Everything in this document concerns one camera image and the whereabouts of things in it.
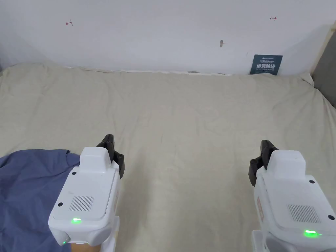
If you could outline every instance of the green led light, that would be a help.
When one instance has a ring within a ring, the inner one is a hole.
[[[71,223],[73,223],[73,224],[79,224],[81,222],[82,222],[81,218],[73,218],[72,221],[71,221]]]
[[[314,230],[305,230],[303,235],[308,237],[308,238],[317,238],[318,236],[320,236],[322,234],[318,234]]]

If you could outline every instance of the orange label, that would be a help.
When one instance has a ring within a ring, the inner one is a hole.
[[[261,203],[260,203],[259,197],[257,199],[257,204],[258,204],[260,219],[261,219],[261,222],[263,222],[264,221],[264,212],[262,211],[262,207],[261,207]]]

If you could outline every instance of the white wall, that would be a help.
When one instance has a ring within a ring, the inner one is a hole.
[[[296,74],[335,10],[335,0],[0,0],[0,65],[246,74],[254,54],[275,54],[279,74]]]

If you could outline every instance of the wall mark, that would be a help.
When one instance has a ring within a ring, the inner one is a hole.
[[[72,21],[71,21],[71,19],[70,19],[70,22],[65,22],[65,24],[66,24],[66,25],[69,25],[69,24],[71,24],[72,26],[74,26],[74,25],[72,24]]]

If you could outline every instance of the wrinkled fabric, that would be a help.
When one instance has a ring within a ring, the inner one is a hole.
[[[252,251],[250,160],[298,150],[336,209],[336,109],[309,74],[203,76],[42,64],[0,77],[0,155],[81,153],[114,134],[125,156],[117,252]]]
[[[70,252],[48,218],[79,156],[68,150],[24,150],[0,158],[0,251]]]

